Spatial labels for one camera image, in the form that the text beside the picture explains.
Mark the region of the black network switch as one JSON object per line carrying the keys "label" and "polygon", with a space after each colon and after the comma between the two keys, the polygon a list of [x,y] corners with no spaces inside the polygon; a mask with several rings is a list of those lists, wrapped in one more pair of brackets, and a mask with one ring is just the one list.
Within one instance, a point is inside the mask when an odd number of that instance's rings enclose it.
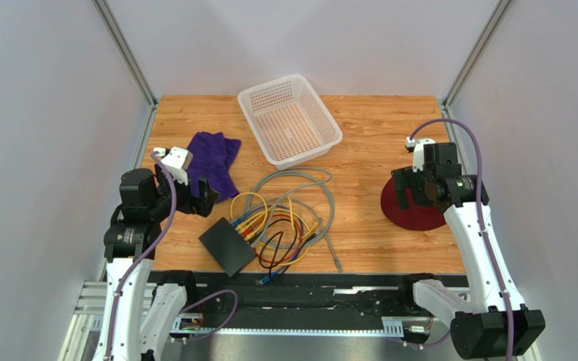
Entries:
{"label": "black network switch", "polygon": [[201,234],[199,240],[230,278],[243,270],[256,256],[250,244],[224,217]]}

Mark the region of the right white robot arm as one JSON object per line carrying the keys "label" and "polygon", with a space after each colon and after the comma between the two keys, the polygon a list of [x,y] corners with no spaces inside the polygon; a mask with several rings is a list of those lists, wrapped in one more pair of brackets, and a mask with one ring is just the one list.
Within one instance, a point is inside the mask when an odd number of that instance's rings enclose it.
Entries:
{"label": "right white robot arm", "polygon": [[481,174],[464,174],[453,142],[406,139],[412,165],[392,171],[398,207],[436,208],[457,241],[469,284],[462,299],[428,273],[407,275],[400,303],[427,311],[449,328],[462,359],[512,359],[524,355],[546,328],[542,311],[530,309],[508,271],[491,220]]}

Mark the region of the white plastic basket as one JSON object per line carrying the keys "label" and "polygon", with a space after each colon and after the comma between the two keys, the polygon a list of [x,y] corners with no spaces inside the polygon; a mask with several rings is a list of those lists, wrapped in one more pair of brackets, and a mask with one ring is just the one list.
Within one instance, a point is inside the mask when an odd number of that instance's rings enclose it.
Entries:
{"label": "white plastic basket", "polygon": [[338,123],[302,75],[250,87],[237,101],[263,155],[278,170],[323,156],[343,140]]}

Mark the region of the purple cloth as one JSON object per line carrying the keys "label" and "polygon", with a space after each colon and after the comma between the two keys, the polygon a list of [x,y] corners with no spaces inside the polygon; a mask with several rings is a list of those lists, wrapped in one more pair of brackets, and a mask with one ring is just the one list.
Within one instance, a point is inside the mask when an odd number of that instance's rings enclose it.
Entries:
{"label": "purple cloth", "polygon": [[217,203],[224,202],[239,194],[229,170],[235,162],[242,141],[226,138],[222,132],[197,132],[187,146],[193,159],[187,169],[191,194],[199,197],[200,178],[206,178],[209,188],[218,193]]}

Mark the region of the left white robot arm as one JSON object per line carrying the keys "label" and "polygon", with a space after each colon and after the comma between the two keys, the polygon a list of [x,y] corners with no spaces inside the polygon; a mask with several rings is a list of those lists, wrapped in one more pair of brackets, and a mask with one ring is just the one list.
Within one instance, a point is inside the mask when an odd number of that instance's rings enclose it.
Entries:
{"label": "left white robot arm", "polygon": [[159,360],[175,319],[195,293],[192,272],[168,271],[157,281],[151,305],[145,305],[155,246],[175,212],[207,217],[218,200],[208,180],[190,186],[169,184],[160,166],[137,168],[121,177],[121,203],[105,233],[106,297],[95,360]]}

